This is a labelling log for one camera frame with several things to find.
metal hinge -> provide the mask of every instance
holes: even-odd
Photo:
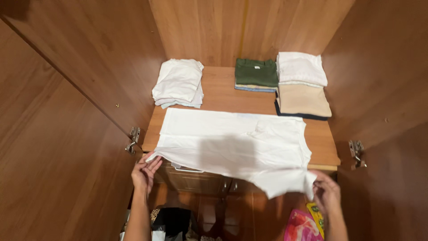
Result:
[[[361,144],[361,141],[353,141],[350,140],[349,141],[349,149],[351,150],[351,156],[355,159],[355,165],[351,166],[352,170],[355,170],[359,167],[367,167],[366,163],[364,162],[364,160],[361,158],[363,152],[364,152],[364,147]]]
[[[129,152],[129,154],[135,154],[135,150],[132,147],[135,146],[138,142],[138,138],[140,137],[140,128],[132,127],[131,132],[129,132],[129,134],[132,136],[132,142],[131,144],[126,146],[125,150]]]

hand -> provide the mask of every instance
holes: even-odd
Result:
[[[143,156],[140,161],[135,164],[132,170],[131,177],[134,184],[134,193],[140,193],[149,197],[153,187],[153,177],[156,170],[161,166],[161,157],[157,156],[150,163],[146,160],[153,154],[153,151]]]
[[[314,182],[314,202],[324,218],[330,215],[342,214],[340,206],[340,187],[328,175],[320,171],[311,171],[317,175]]]

stack of folded clothes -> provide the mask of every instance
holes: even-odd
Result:
[[[201,108],[204,93],[201,78],[204,66],[196,60],[170,59],[160,67],[158,82],[152,90],[155,105]]]
[[[276,58],[279,86],[275,107],[279,116],[298,116],[326,121],[331,117],[324,95],[327,77],[321,56],[280,52]]]
[[[275,92],[277,88],[278,74],[275,62],[236,59],[235,89]]]

beige shirt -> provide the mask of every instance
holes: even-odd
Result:
[[[331,117],[330,105],[323,88],[302,84],[280,84],[277,100],[281,113]]]

wooden wardrobe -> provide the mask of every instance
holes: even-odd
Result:
[[[278,51],[322,56],[350,239],[427,239],[427,12],[415,0],[2,1],[0,240],[117,240],[161,64]],[[366,166],[352,168],[350,140]],[[213,194],[240,182],[199,180]]]

